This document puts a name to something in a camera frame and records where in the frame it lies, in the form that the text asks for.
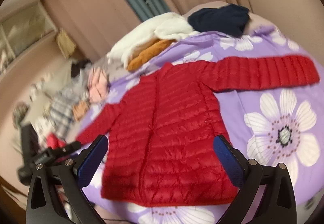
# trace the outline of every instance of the navy blue clothing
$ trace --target navy blue clothing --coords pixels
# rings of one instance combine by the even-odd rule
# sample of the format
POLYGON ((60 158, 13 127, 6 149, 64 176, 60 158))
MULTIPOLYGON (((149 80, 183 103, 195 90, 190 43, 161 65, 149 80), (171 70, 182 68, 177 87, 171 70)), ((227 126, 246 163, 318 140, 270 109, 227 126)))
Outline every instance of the navy blue clothing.
POLYGON ((230 4, 221 8, 203 8, 188 18, 188 23, 199 32, 219 31, 240 37, 249 21, 248 8, 230 4))

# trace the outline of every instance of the jacket zipper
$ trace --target jacket zipper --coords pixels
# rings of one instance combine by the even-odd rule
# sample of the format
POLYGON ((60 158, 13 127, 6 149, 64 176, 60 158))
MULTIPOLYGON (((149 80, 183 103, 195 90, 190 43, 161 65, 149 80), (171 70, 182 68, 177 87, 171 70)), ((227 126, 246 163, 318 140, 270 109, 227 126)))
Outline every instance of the jacket zipper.
POLYGON ((147 141, 147 146, 146 146, 146 152, 145 152, 145 156, 144 156, 144 163, 142 165, 142 168, 140 170, 140 174, 139 174, 139 194, 142 200, 143 205, 145 204, 145 195, 144 195, 144 175, 145 175, 145 171, 146 171, 146 166, 147 166, 147 158, 148 158, 148 153, 150 151, 150 143, 152 140, 152 136, 155 132, 155 119, 156 119, 156 110, 158 108, 158 95, 159 95, 159 86, 158 86, 158 80, 156 79, 156 96, 155 96, 155 110, 153 113, 153 117, 152 117, 152 133, 150 134, 150 136, 148 137, 148 141, 147 141))

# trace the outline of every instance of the jacket sleeve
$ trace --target jacket sleeve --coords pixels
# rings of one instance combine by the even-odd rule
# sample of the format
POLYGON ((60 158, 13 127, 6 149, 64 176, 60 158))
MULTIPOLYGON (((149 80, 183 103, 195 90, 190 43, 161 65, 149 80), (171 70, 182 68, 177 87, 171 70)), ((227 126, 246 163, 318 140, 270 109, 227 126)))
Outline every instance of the jacket sleeve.
POLYGON ((216 63, 196 61, 188 65, 190 72, 214 92, 295 87, 320 80, 312 60, 301 55, 227 57, 216 63))
POLYGON ((82 145, 92 142, 99 134, 106 134, 121 113, 121 104, 106 104, 95 120, 81 132, 76 141, 82 145))

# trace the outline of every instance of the folded clothes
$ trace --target folded clothes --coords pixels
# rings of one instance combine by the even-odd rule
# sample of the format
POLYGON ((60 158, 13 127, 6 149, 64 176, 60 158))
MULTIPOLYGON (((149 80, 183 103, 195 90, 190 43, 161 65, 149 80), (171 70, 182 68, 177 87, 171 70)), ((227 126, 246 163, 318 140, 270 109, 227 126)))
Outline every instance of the folded clothes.
POLYGON ((175 39, 157 39, 150 47, 143 50, 136 58, 134 58, 127 66, 128 71, 137 70, 144 63, 148 62, 151 58, 160 54, 163 50, 168 48, 175 39))
POLYGON ((89 97, 87 81, 85 71, 80 70, 80 75, 73 78, 70 84, 57 92, 52 98, 49 120, 55 124, 53 133, 61 140, 65 139, 75 122, 73 106, 80 100, 86 100, 89 97))
POLYGON ((156 39, 182 40, 198 34, 186 19, 174 12, 150 18, 120 39, 107 53, 110 60, 120 60, 126 69, 129 62, 141 51, 150 47, 156 39))
POLYGON ((80 121, 86 114, 89 109, 89 104, 85 100, 79 101, 76 105, 73 106, 73 116, 76 121, 80 121))
POLYGON ((101 69, 92 68, 88 78, 90 103, 98 103, 104 100, 109 92, 106 73, 101 69))
POLYGON ((219 31, 240 37, 249 19, 246 7, 230 4, 221 8, 200 9, 188 17, 188 22, 199 32, 219 31))

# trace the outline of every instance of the quilted stitching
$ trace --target quilted stitching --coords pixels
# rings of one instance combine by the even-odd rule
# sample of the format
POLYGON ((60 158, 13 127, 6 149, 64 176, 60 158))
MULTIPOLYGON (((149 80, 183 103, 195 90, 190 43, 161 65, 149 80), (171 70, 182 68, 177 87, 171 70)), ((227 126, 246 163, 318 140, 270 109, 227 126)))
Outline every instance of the quilted stitching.
POLYGON ((237 189, 212 147, 218 134, 229 140, 213 91, 318 81, 303 56, 166 64, 142 77, 119 104, 107 104, 77 139, 86 143, 111 130, 104 198, 146 207, 229 203, 237 189))

